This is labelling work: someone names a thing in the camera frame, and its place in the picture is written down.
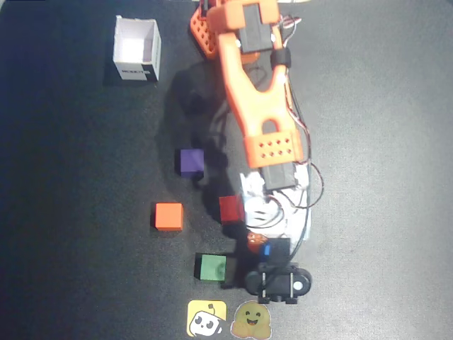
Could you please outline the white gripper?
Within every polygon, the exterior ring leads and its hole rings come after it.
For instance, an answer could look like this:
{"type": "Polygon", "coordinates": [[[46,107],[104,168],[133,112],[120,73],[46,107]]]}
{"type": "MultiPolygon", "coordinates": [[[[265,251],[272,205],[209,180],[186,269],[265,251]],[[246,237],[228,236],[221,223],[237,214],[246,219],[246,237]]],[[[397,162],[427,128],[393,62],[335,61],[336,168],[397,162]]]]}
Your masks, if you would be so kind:
{"type": "Polygon", "coordinates": [[[296,186],[271,193],[265,192],[264,178],[257,171],[241,175],[245,225],[250,231],[247,247],[251,252],[259,253],[266,238],[287,238],[291,252],[310,238],[310,175],[307,168],[296,168],[296,186]]]}

